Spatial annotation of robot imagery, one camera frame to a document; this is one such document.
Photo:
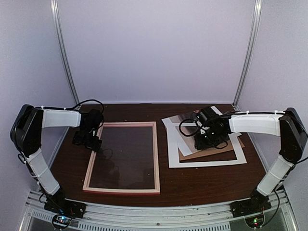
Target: wood grain surface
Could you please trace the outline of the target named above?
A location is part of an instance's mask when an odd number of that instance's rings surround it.
[[[160,195],[105,195],[82,191],[91,151],[72,144],[77,128],[70,128],[51,171],[68,199],[123,206],[204,205],[247,198],[264,177],[262,163],[247,134],[241,136],[247,164],[220,167],[168,168],[167,136],[162,118],[201,109],[212,104],[109,104],[105,106],[106,122],[156,121],[160,173]],[[221,112],[231,105],[216,104]],[[98,105],[84,105],[82,111]]]

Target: picture frame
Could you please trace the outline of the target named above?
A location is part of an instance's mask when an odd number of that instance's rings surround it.
[[[103,152],[91,152],[83,191],[104,194],[160,194],[156,122],[104,123],[97,131],[97,136],[102,139],[103,148],[109,143],[111,146],[107,149],[111,151],[114,149],[116,153],[111,152],[109,157],[111,161],[105,158],[102,162],[99,155],[105,156]],[[114,174],[117,176],[116,180],[104,171],[109,168],[108,165],[103,166],[108,161],[112,166],[117,167],[113,170],[116,172]],[[132,179],[128,179],[130,172],[133,172]],[[139,181],[133,182],[136,176]]]

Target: workstation enclosure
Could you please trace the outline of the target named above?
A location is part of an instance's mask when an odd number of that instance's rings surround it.
[[[0,3],[1,197],[4,230],[16,230],[35,181],[9,131],[25,104],[231,104],[242,111],[297,109],[308,126],[305,0],[42,0]],[[66,129],[44,131],[51,165]],[[266,170],[277,137],[251,134]],[[306,230],[308,172],[285,190]]]

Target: vertical metal post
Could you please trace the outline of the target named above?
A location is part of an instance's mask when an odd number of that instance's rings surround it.
[[[62,29],[61,29],[61,23],[60,23],[60,16],[59,16],[59,10],[58,10],[58,1],[57,0],[51,0],[51,11],[52,11],[52,16],[53,20],[56,26],[56,31],[57,31],[57,36],[58,36],[58,42],[60,46],[60,52],[61,52],[61,58],[66,74],[66,78],[69,84],[69,88],[71,90],[71,93],[73,95],[74,101],[76,104],[79,103],[79,98],[77,95],[76,87],[74,85],[72,73],[69,67],[67,55],[66,55],[66,50],[64,46],[64,40],[63,40],[63,35],[62,35]]]
[[[243,65],[242,69],[242,74],[240,78],[239,85],[237,87],[237,91],[235,94],[235,98],[233,101],[233,107],[236,108],[239,103],[240,96],[243,91],[243,86],[247,77],[249,65],[251,62],[251,57],[253,53],[253,49],[255,46],[256,38],[257,38],[257,33],[259,29],[259,24],[260,24],[260,17],[261,17],[261,8],[262,8],[262,0],[256,0],[255,1],[255,10],[254,10],[254,15],[252,19],[252,24],[251,24],[251,31],[250,31],[250,38],[248,42],[248,47],[247,47],[247,52],[246,52],[246,57],[245,57],[245,62]]]

